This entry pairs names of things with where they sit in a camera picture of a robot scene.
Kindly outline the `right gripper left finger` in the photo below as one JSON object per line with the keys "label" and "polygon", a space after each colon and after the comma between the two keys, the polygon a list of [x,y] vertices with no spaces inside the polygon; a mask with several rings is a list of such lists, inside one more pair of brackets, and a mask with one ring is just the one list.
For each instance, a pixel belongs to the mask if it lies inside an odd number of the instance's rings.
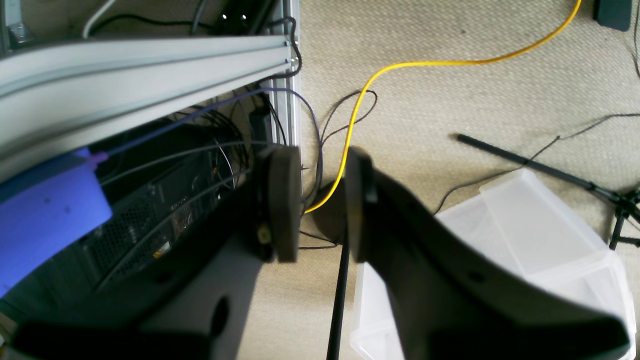
{"label": "right gripper left finger", "polygon": [[26,321],[12,360],[235,360],[264,264],[297,261],[301,155],[275,146],[167,255],[68,309]]}

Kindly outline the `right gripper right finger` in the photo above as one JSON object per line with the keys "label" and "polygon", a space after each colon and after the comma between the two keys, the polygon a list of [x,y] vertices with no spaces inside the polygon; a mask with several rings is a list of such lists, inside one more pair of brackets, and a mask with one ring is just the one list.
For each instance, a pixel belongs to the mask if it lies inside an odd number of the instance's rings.
{"label": "right gripper right finger", "polygon": [[618,360],[622,321],[544,291],[456,237],[350,146],[346,238],[386,285],[407,360]]}

